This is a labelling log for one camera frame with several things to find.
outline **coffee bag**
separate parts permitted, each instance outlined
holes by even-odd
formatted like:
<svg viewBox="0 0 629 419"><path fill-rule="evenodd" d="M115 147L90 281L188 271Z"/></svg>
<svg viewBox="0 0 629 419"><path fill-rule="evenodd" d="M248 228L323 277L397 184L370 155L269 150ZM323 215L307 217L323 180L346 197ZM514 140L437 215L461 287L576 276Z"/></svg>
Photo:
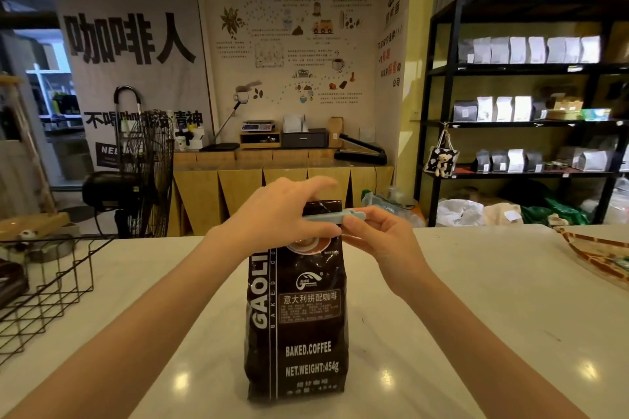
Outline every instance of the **coffee bag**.
<svg viewBox="0 0 629 419"><path fill-rule="evenodd" d="M340 210L341 201L310 202L304 215ZM249 400L342 392L349 352L341 237L301 240L248 263Z"/></svg>

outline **black fan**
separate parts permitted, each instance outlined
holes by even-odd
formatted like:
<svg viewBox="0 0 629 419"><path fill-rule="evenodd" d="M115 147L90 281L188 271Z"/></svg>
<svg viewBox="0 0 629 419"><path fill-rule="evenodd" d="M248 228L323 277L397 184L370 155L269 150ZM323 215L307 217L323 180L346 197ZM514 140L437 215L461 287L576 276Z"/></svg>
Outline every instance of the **black fan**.
<svg viewBox="0 0 629 419"><path fill-rule="evenodd" d="M137 116L120 116L119 98L125 90L135 94ZM160 110L142 112L140 94L129 85L116 88L114 107L118 171L89 175L83 183L83 202L99 212L116 210L121 239L165 237L172 189L172 119Z"/></svg>

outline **counter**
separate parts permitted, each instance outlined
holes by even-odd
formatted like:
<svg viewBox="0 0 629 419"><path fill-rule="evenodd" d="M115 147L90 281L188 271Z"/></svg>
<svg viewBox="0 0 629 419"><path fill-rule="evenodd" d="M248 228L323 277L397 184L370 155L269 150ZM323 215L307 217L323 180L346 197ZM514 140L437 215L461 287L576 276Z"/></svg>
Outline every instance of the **counter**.
<svg viewBox="0 0 629 419"><path fill-rule="evenodd" d="M604 237L605 226L596 227ZM629 228L613 228L629 238ZM578 263L541 225L416 229L431 267L503 341L592 419L629 408L629 293ZM114 240L94 257L95 289L0 368L0 414L172 269L199 237ZM247 270L216 293L134 419L482 418L471 395L375 261L344 246L350 369L343 394L247 402Z"/></svg>

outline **wire basket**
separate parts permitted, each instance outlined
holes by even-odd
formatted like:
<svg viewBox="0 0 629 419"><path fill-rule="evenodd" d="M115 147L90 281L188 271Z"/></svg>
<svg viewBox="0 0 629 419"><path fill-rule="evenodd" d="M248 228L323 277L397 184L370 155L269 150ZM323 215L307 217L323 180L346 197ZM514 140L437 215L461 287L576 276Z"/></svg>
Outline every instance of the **wire basket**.
<svg viewBox="0 0 629 419"><path fill-rule="evenodd" d="M0 307L0 366L94 289L92 256L114 237L67 235L0 242L0 259L22 265L28 281L28 285L14 282L21 294Z"/></svg>

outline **truck illustration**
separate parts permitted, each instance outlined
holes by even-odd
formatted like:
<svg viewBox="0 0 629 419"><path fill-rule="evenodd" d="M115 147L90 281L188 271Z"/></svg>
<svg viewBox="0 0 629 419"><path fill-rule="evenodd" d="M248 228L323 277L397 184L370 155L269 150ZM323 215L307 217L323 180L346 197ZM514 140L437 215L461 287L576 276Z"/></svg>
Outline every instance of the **truck illustration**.
<svg viewBox="0 0 629 419"><path fill-rule="evenodd" d="M331 20L320 20L313 25L313 32L315 34L333 34L334 26Z"/></svg>

